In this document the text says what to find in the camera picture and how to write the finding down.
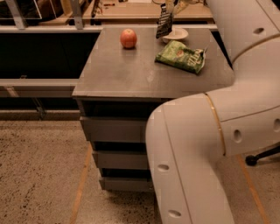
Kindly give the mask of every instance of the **gray countertop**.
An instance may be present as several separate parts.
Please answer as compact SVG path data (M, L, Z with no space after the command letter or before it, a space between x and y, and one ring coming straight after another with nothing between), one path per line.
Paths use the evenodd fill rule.
M234 73L208 29L187 29L185 44L208 47L206 64L199 75L155 62L164 47L156 28L133 28L134 49L120 43L123 28L104 28L84 66L73 97L168 98L202 93L230 86Z

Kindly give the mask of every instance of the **orange line on floor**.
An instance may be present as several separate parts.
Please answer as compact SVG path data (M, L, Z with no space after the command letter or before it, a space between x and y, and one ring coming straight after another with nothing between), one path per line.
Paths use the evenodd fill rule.
M256 191L256 189L254 187L253 181L252 181L252 179L251 179L251 177L250 177L250 175L249 175L249 173L248 173L248 171L246 169L246 165L244 163L244 159L242 158L241 155L237 155L236 158L237 158L237 160L238 160L238 162L240 164L240 167L242 168L243 174L244 174L245 179L246 179L247 184L248 184L248 189L251 191L251 193L253 195L253 199L254 199L254 201L256 203L257 209L259 210L259 213L262 216L263 223L264 224L270 224L270 220L269 220L267 214L265 213L265 210L263 208L263 204L262 204L262 202L261 202L261 200L260 200L260 198L258 196L258 193L257 193L257 191Z
M81 175L80 175L80 183L79 183L78 191L76 194L76 199L73 204L70 224L74 224L77 220L77 215L78 215L80 203L81 203L81 196L82 196L84 185L86 183L87 176L88 176L88 166L89 166L91 156L92 156L92 148L91 148L91 145L89 145L88 149L87 149L87 156L86 156L86 160L84 163L84 167L83 167Z

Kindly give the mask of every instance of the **chair caster wheel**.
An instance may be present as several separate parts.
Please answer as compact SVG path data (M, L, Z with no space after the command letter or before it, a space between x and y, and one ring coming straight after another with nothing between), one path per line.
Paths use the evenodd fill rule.
M258 158L254 156L247 156L245 161L247 165L256 165Z

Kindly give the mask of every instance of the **chair leg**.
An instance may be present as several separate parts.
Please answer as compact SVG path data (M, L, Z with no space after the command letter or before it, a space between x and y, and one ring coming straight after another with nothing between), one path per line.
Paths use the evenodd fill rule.
M271 150L266 150L260 154L257 154L256 156L252 156L252 155L247 156L245 161L247 165L253 166L256 165L257 160L259 160L260 158L266 158L277 153L280 153L280 146L277 146L276 148Z

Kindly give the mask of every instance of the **speckled concrete floor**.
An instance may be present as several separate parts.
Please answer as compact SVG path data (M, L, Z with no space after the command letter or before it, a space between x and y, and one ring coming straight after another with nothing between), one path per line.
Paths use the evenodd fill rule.
M153 193L103 191L92 159L73 219L88 152L78 118L0 114L0 223L160 224ZM247 167L240 162L245 156L218 163L235 223L280 223L280 157Z

